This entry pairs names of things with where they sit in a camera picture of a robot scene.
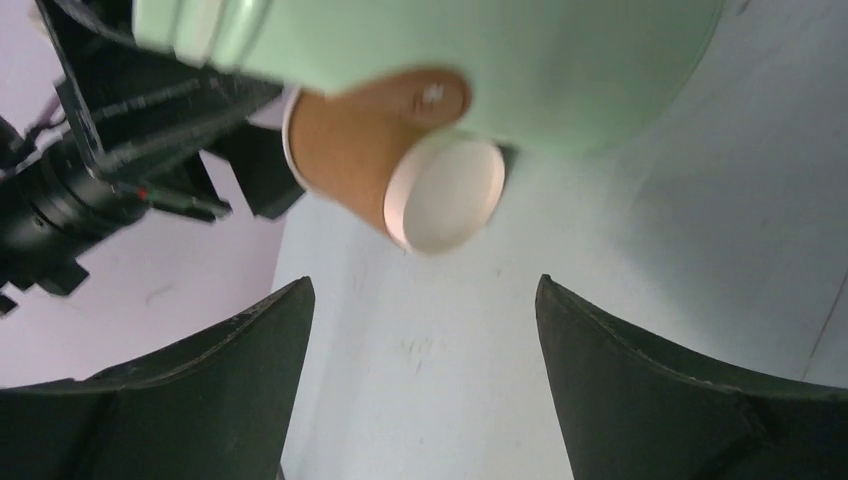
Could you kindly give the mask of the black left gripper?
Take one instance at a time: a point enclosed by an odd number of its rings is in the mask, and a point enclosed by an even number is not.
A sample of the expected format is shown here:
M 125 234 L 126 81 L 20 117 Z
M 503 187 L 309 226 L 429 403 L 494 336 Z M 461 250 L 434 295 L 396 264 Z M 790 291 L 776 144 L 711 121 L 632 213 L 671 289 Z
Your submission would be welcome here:
M 67 297 L 89 276 L 79 257 L 149 210 L 202 222 L 228 215 L 194 154 L 282 88 L 143 49 L 83 1 L 36 7 L 63 70 L 56 90 L 75 142 L 64 135 L 37 153 L 35 130 L 1 123 L 1 283 Z M 126 184 L 188 157 L 159 182 Z

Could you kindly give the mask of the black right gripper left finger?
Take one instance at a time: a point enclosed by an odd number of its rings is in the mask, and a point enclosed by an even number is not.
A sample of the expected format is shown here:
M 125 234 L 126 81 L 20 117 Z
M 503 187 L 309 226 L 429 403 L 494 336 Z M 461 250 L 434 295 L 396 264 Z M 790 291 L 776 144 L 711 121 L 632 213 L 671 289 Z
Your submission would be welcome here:
M 85 380 L 1 393 L 5 479 L 277 479 L 310 338 L 303 277 Z

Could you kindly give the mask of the brown paper coffee cup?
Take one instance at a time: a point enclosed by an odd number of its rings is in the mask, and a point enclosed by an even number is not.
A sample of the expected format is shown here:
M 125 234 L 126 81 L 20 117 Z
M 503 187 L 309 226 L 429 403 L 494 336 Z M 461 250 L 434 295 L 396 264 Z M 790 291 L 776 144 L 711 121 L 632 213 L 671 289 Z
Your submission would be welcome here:
M 436 255 L 473 237 L 506 179 L 498 145 L 455 129 L 472 90 L 446 68 L 418 68 L 338 95 L 291 91 L 285 159 L 306 191 L 332 201 L 407 252 Z

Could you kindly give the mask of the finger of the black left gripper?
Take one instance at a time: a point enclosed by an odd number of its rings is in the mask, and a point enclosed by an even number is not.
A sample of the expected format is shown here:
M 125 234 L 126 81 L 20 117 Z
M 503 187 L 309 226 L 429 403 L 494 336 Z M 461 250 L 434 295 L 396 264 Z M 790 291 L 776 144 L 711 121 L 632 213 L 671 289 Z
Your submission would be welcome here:
M 279 129 L 242 122 L 200 135 L 198 145 L 229 163 L 255 217 L 277 220 L 304 194 L 287 163 Z

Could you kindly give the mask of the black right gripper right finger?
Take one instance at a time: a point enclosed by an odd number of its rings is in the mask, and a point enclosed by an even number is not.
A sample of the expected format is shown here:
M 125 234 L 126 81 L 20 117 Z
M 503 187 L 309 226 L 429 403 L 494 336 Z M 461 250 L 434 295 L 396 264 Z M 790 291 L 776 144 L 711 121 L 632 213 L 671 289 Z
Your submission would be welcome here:
M 734 366 L 543 276 L 538 336 L 577 479 L 843 479 L 847 392 Z

